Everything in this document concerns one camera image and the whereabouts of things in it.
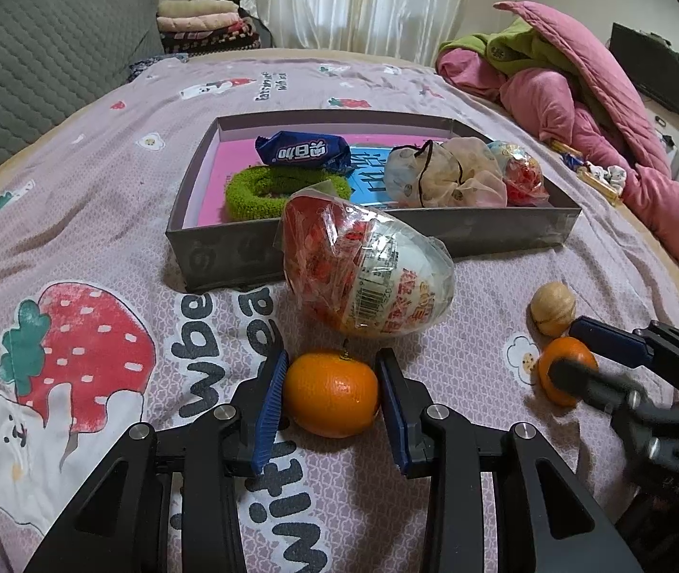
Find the orange mandarin with stem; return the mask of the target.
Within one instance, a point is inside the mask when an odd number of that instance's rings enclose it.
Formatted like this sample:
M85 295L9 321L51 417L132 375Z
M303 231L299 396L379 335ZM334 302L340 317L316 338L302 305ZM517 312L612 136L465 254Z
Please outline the orange mandarin with stem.
M379 384L372 367L343 354L302 354L283 383L283 411L313 435L347 438L366 431L376 419Z

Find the red toy egg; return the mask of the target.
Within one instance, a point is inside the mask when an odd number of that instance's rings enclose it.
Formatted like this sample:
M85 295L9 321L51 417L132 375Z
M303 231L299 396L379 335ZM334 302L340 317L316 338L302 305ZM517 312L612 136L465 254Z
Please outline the red toy egg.
M439 239L313 188L286 202L281 248L299 308L346 336L425 330L445 316L456 290L454 261Z

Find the beige mesh drawstring pouch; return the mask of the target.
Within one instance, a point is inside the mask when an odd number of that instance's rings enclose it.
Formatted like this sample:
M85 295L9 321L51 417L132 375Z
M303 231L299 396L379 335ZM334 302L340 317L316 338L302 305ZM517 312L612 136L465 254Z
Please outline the beige mesh drawstring pouch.
M499 163L476 137L396 146L383 182L399 207L505 208L509 203Z

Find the green fuzzy hair scrunchie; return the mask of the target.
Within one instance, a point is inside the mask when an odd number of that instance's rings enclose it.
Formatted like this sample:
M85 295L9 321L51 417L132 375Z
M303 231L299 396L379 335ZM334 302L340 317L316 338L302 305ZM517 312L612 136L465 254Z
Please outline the green fuzzy hair scrunchie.
M235 173L224 190L230 221L278 219L292 194L306 188L351 198L347 177L325 170L299 167L254 166Z

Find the blue snack packet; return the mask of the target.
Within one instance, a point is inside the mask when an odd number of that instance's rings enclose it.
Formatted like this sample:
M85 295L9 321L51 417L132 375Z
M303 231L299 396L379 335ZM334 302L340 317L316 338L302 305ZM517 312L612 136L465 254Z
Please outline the blue snack packet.
M270 137L259 136L254 148L266 166L324 170L339 176L354 172L350 145L341 136L279 131Z

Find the small clutter on bed edge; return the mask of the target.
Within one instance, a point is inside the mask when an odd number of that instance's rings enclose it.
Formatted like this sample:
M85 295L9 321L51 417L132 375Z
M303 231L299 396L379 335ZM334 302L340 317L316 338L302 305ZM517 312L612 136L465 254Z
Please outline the small clutter on bed edge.
M571 146L554 140L554 138L548 141L548 146L561 155L562 162L571 171L574 171L581 181L602 194L611 206L617 206L621 203L621 194L623 194L627 183L627 172L623 168L619 166L597 166L597 164L586 160L581 151L572 149Z

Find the pink quilted comforter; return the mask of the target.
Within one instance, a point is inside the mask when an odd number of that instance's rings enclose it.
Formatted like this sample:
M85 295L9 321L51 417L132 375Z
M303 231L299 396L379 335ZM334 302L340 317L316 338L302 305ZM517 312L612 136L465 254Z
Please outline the pink quilted comforter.
M436 71L454 87L496 102L519 127L554 138L601 167L627 172L621 200L679 262L679 182L636 88L608 49L582 23L535 1L500 1L539 31L579 74L526 69L512 76L476 56L447 58Z

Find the black flat television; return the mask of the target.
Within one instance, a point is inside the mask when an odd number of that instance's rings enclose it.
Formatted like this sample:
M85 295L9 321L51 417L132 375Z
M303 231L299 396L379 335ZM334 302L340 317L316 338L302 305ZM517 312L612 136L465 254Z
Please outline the black flat television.
M608 50L639 93L679 115L679 53L670 43L614 22Z

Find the pink blue children's book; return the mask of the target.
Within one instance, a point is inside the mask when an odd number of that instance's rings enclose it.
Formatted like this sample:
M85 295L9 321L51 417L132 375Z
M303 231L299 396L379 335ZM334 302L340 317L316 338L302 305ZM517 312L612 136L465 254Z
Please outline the pink blue children's book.
M356 166L350 177L354 188L351 199L360 203L386 203L383 188L383 168L390 149L400 145L420 146L432 138L444 141L443 135L363 135L347 133L343 138L350 144ZM241 140L221 140L220 133L212 136L203 154L201 167L192 177L193 188L184 219L184 228L224 224L228 221L224 211L224 189L237 172L251 166L260 166L261 159L255 151L255 135Z

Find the green blanket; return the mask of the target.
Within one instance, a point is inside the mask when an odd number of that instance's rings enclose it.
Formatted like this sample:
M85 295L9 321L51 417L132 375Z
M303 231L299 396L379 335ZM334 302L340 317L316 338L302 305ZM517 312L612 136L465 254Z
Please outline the green blanket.
M568 75L579 74L570 58L519 17L500 32L476 32L441 44L436 67L440 69L447 58L453 60L456 56L479 57L506 76L532 67Z

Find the grey shallow cardboard tray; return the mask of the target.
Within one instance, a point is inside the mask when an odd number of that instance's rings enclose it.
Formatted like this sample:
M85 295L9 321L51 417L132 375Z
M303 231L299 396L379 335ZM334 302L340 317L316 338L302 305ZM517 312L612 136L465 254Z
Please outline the grey shallow cardboard tray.
M476 129L434 115L378 110L285 110L224 115L210 124L181 181L168 219L166 235L190 292L210 288L261 285L282 277L282 255L276 246L274 219L230 221L184 228L192 177L215 133L221 140L246 135L268 137L279 131L363 135L443 135L474 137ZM436 237L450 255L501 254L558 246L566 241L581 208L557 185L546 186L548 206L506 208L401 208L396 217L418 232Z

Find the grey quilted headboard cover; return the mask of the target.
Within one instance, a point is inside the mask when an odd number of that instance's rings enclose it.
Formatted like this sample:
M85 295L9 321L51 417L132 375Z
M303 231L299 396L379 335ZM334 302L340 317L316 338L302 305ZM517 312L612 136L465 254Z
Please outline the grey quilted headboard cover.
M158 0L0 0L0 166L158 56Z

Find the stack of folded blankets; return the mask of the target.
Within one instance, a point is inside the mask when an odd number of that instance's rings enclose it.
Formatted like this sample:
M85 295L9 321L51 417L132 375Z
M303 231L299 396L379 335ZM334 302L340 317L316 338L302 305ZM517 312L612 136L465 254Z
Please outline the stack of folded blankets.
M233 0L162 0L156 21L166 54L198 56L263 47L254 17Z

